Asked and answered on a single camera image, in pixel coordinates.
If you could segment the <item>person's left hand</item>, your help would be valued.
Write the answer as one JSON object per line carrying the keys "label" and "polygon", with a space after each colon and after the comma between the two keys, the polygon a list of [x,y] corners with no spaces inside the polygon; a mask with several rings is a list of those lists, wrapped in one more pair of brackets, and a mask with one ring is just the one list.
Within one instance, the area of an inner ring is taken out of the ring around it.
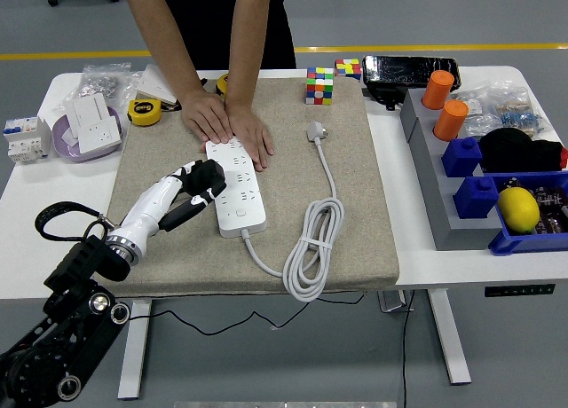
{"label": "person's left hand", "polygon": [[274,144],[267,126],[252,111],[251,106],[226,103],[225,113],[228,119],[227,133],[242,142],[257,172],[267,169],[269,158],[274,155]]}

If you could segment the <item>person's right hand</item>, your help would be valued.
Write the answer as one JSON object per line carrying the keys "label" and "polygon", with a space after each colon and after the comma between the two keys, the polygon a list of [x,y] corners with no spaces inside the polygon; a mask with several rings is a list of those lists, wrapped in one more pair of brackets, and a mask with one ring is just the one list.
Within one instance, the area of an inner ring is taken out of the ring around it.
{"label": "person's right hand", "polygon": [[201,142],[226,143],[232,136],[222,99],[203,88],[189,90],[180,98],[182,120]]}

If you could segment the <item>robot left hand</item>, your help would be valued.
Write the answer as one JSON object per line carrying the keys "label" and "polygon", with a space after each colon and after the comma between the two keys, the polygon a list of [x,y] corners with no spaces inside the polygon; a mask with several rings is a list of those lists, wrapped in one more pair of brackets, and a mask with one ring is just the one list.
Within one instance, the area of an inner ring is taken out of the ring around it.
{"label": "robot left hand", "polygon": [[225,172],[213,160],[187,163],[142,193],[106,243],[138,259],[159,230],[172,231],[202,212],[226,188]]}

